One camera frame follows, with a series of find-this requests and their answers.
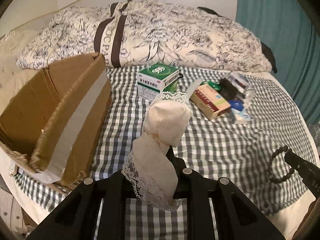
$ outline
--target beige and maroon box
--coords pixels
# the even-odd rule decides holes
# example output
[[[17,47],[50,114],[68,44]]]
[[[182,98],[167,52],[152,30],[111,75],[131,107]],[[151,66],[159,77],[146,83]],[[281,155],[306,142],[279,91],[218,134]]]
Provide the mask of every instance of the beige and maroon box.
[[[50,64],[10,101],[0,117],[0,146],[38,181],[74,189],[89,175],[111,85],[102,54]]]
[[[230,104],[208,84],[199,86],[190,97],[209,119],[213,120],[230,109]]]

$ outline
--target metal screw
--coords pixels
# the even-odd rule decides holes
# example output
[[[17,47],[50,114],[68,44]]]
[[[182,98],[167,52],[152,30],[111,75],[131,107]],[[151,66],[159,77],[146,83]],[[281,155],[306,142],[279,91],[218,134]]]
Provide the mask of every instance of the metal screw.
[[[223,178],[220,179],[220,183],[223,184],[223,185],[227,185],[227,184],[229,184],[229,179],[223,177]]]
[[[84,181],[83,181],[83,183],[84,183],[85,185],[90,185],[92,182],[93,182],[93,178],[86,178],[86,179],[84,179]]]
[[[192,173],[192,169],[184,168],[184,169],[182,170],[182,172],[183,172],[184,174],[189,175],[189,174],[191,174],[191,173]]]

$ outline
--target floral pattern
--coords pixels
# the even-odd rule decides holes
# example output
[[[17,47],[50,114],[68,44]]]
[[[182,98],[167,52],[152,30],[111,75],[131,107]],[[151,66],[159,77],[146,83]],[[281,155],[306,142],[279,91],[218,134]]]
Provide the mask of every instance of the floral pattern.
[[[123,35],[119,41],[111,42],[109,51],[115,42],[121,44],[121,66],[163,62],[234,71],[271,71],[259,39],[230,19],[188,6],[146,0],[119,2],[113,16],[119,15],[126,16]],[[22,51],[18,66],[39,69],[54,60],[94,52],[96,30],[100,22],[110,17],[110,5],[71,6],[60,11]],[[113,66],[107,57],[106,63]]]

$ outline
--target black beaded bracelet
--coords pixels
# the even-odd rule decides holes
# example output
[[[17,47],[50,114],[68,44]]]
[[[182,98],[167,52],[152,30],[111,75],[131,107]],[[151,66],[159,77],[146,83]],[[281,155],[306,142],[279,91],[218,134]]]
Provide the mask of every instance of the black beaded bracelet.
[[[268,179],[270,182],[274,184],[279,184],[281,182],[285,182],[287,179],[290,179],[291,175],[294,174],[294,168],[290,168],[289,172],[284,175],[282,178],[276,178],[274,174],[272,174],[272,162],[273,160],[282,152],[292,152],[292,149],[288,148],[287,145],[281,146],[279,149],[276,149],[276,151],[272,154],[269,167],[268,167]]]

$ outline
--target checkered bedsheet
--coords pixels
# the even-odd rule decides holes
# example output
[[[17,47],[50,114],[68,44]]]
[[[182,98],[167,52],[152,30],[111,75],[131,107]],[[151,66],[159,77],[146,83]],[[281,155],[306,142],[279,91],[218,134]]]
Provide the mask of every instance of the checkered bedsheet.
[[[122,168],[140,136],[144,114],[149,102],[137,95],[136,72],[141,66],[107,69],[112,84],[113,103],[110,107],[92,163],[92,177],[104,179]],[[217,82],[223,73],[183,67],[178,90],[197,78]],[[268,182],[267,168],[272,152],[288,145],[302,158],[315,163],[315,157],[299,109],[272,80],[247,76],[256,96],[248,109],[251,121],[247,125],[233,124],[229,114],[209,121],[190,103],[191,119],[174,149],[175,155],[204,177],[231,179],[266,215],[294,203],[305,191],[298,173],[284,183]],[[282,177],[289,170],[283,156],[273,161],[274,174]],[[32,200],[51,211],[63,196],[34,181],[29,176],[16,175],[21,190]],[[176,212],[162,211],[141,200],[128,199],[126,236],[128,239],[185,239],[187,230],[186,201]]]

